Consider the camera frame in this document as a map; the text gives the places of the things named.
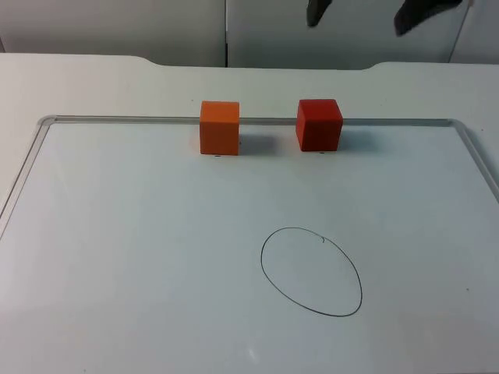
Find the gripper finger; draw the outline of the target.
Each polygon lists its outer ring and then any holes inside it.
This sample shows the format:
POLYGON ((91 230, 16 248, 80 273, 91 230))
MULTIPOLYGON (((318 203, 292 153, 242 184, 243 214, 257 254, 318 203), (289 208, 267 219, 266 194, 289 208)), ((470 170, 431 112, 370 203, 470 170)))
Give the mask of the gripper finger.
POLYGON ((316 27, 321 21, 332 0, 309 0, 306 7, 306 24, 316 27))
POLYGON ((429 18, 461 3, 462 0, 406 0, 394 17, 395 34, 404 36, 429 18))

